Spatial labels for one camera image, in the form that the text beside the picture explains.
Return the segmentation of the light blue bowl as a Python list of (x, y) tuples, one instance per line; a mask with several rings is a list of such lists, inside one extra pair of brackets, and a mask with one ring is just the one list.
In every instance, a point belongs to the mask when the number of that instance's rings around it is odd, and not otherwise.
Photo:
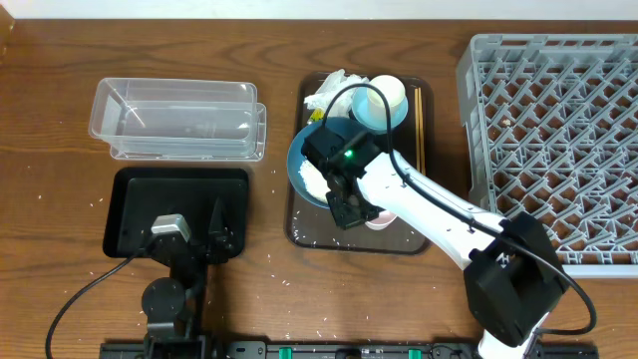
[[(376, 135), (387, 132), (387, 120), (384, 109), (373, 110), (368, 104), (368, 88), (359, 88), (353, 97), (351, 112), (356, 121)], [(408, 100), (404, 98), (400, 104), (392, 107), (391, 129), (397, 127), (408, 114)]]

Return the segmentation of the pink cup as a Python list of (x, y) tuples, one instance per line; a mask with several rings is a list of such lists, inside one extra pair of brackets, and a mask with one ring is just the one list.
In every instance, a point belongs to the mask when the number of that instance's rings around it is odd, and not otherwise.
[(366, 221), (365, 225), (372, 230), (383, 230), (388, 227), (397, 216), (390, 211), (381, 211), (377, 218)]

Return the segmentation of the cream white cup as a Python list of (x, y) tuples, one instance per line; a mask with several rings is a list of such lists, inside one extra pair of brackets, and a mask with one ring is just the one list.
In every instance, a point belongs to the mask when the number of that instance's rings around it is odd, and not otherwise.
[[(391, 75), (380, 75), (370, 81), (370, 85), (382, 92), (389, 105), (390, 114), (394, 115), (404, 98), (406, 90), (404, 84)], [(368, 111), (373, 117), (385, 116), (385, 105), (380, 95), (372, 89), (367, 90)]]

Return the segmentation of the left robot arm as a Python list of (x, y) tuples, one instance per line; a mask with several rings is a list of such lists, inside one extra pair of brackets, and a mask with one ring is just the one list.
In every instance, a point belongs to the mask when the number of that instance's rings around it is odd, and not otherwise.
[(185, 217), (167, 214), (151, 227), (144, 254), (169, 268), (169, 276), (154, 280), (142, 297), (147, 316), (146, 358), (223, 358), (223, 345), (201, 328), (207, 271), (228, 261), (235, 245), (226, 208), (214, 203), (202, 239), (194, 237)]

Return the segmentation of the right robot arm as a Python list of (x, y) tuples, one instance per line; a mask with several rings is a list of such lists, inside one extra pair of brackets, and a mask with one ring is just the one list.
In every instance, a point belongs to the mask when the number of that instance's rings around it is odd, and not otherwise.
[(426, 178), (388, 140), (331, 119), (304, 128), (288, 156), (312, 172), (302, 190), (348, 230), (388, 211), (440, 248), (464, 273), (471, 313), (483, 328), (481, 358), (522, 358), (565, 294), (566, 275), (542, 223), (507, 219)]

